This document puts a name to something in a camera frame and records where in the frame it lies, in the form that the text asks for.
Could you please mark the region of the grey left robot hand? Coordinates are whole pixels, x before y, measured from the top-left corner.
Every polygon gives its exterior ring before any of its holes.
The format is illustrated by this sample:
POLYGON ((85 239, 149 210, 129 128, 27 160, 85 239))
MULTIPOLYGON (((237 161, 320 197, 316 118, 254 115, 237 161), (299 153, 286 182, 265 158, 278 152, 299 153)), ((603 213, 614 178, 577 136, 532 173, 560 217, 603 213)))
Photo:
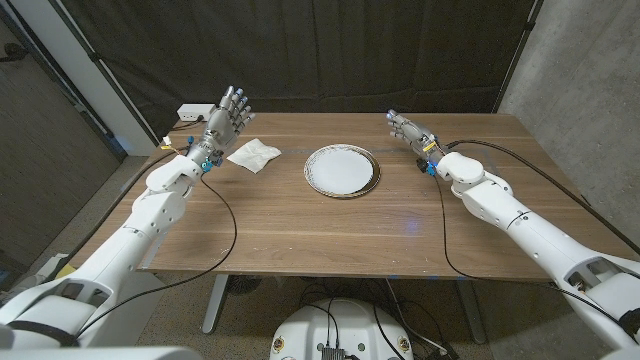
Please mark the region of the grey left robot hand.
POLYGON ((239 135, 255 118, 242 88, 229 86, 218 107, 207 120, 198 143, 186 157, 200 168, 207 161, 215 163, 237 141, 239 135))

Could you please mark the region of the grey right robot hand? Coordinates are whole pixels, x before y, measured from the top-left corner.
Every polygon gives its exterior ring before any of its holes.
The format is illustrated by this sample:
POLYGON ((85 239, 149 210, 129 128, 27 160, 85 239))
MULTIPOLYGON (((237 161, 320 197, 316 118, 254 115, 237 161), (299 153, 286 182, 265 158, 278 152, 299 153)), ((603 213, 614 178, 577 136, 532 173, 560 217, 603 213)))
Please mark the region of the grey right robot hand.
POLYGON ((409 144, 419 157, 419 168, 435 176, 439 162, 446 155, 437 136, 424 125, 413 122, 393 109, 386 113, 386 118, 391 127, 390 135, 409 144))

